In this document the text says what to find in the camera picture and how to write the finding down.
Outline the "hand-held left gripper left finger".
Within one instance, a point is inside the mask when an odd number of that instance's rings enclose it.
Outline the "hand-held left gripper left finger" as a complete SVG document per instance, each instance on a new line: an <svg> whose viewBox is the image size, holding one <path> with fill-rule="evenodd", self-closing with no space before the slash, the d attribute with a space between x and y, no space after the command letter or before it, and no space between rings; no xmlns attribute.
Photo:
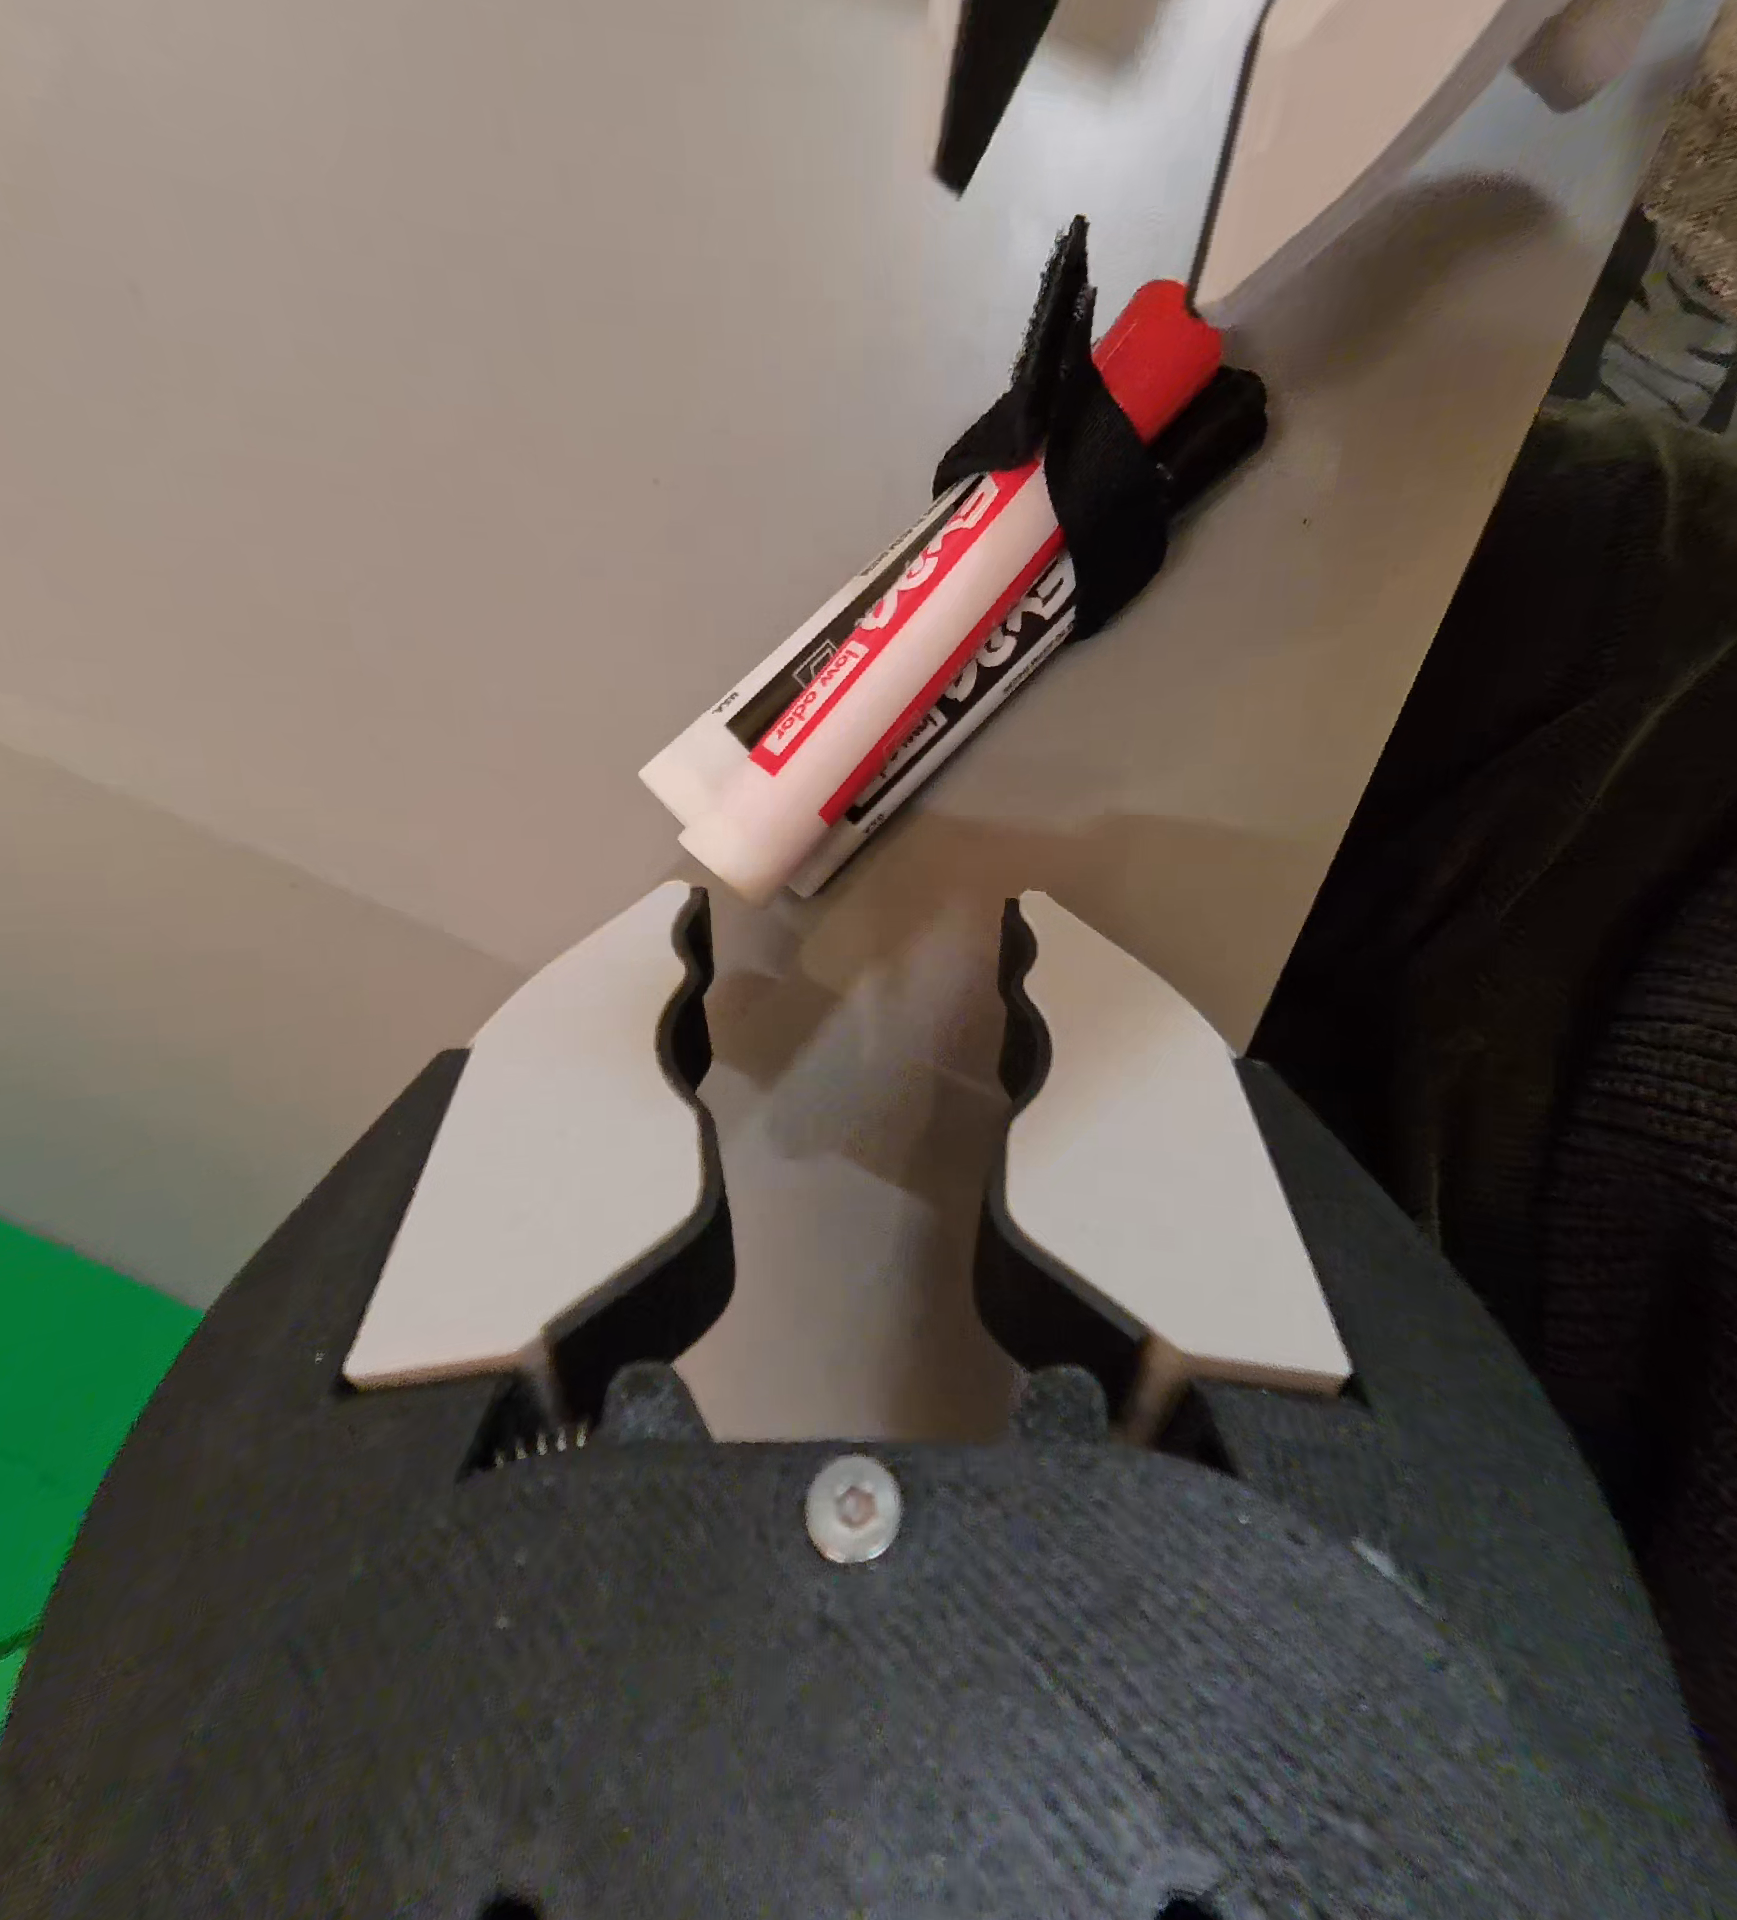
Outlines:
<svg viewBox="0 0 1737 1920"><path fill-rule="evenodd" d="M596 1424L631 1364L671 1364L738 1283L702 1083L706 890L664 883L475 1037L346 1357L354 1390L530 1374Z"/></svg>

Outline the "black dry erase marker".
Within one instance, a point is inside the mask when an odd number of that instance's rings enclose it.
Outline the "black dry erase marker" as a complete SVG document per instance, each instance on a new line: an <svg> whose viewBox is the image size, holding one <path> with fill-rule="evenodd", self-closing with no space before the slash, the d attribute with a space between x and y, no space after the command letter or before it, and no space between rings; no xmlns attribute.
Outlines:
<svg viewBox="0 0 1737 1920"><path fill-rule="evenodd" d="M1159 472L1164 526L1175 531L1200 503L1267 441L1267 382L1222 367L1211 388L1161 434ZM986 631L930 708L863 785L822 844L790 879L800 901L822 894L865 844L891 824L971 741L1061 652L1076 622L1072 556L1056 556Z"/></svg>
<svg viewBox="0 0 1737 1920"><path fill-rule="evenodd" d="M1001 493L996 474L961 479L939 493L930 512L894 540L869 567L850 578L790 638L783 638L748 676L702 712L678 741L641 765L641 786L664 802L683 827L712 809L732 770L761 735L796 708L828 668L838 648L856 634L863 615L875 611L924 556L939 552L939 538L979 526Z"/></svg>

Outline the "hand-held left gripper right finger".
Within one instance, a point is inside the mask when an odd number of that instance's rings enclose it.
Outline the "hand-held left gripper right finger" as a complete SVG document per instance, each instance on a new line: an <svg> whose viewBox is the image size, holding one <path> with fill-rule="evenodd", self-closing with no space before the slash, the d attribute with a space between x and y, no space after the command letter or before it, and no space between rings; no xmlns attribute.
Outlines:
<svg viewBox="0 0 1737 1920"><path fill-rule="evenodd" d="M1222 1034L1045 890L1002 908L997 987L979 1319L1002 1354L1087 1375L1148 1447L1211 1384L1337 1404L1353 1361Z"/></svg>

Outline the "black and white shoe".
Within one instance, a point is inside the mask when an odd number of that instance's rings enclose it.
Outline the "black and white shoe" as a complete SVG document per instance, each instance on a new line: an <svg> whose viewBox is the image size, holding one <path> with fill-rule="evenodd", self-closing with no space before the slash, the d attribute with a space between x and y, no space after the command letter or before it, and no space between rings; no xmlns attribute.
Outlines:
<svg viewBox="0 0 1737 1920"><path fill-rule="evenodd" d="M1631 208L1549 398L1679 419L1737 441L1737 315L1645 208Z"/></svg>

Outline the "red dry erase marker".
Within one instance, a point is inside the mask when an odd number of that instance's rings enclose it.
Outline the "red dry erase marker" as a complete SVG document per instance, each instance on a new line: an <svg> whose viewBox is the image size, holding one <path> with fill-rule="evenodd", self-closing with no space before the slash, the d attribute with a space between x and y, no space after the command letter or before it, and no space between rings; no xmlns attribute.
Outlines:
<svg viewBox="0 0 1737 1920"><path fill-rule="evenodd" d="M1074 561L1074 638L1159 574L1169 531L1156 444L1222 371L1222 338L1175 279L1141 288L1096 346L1094 308L1079 263L1059 263L1011 388L934 474L934 498L996 474L986 519L943 534L739 759L712 809L678 824L686 855L743 900L790 890L909 723L1056 556Z"/></svg>

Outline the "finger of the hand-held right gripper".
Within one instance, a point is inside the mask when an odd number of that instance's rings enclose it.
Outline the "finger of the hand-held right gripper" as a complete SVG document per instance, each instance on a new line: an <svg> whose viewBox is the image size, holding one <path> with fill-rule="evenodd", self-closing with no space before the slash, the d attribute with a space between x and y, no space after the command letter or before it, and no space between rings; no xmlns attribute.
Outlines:
<svg viewBox="0 0 1737 1920"><path fill-rule="evenodd" d="M1204 318L1237 325L1346 238L1508 45L1508 3L1267 3L1204 223Z"/></svg>
<svg viewBox="0 0 1737 1920"><path fill-rule="evenodd" d="M1001 207L1087 219L1096 285L1185 279L1263 3L1061 3L1001 122Z"/></svg>

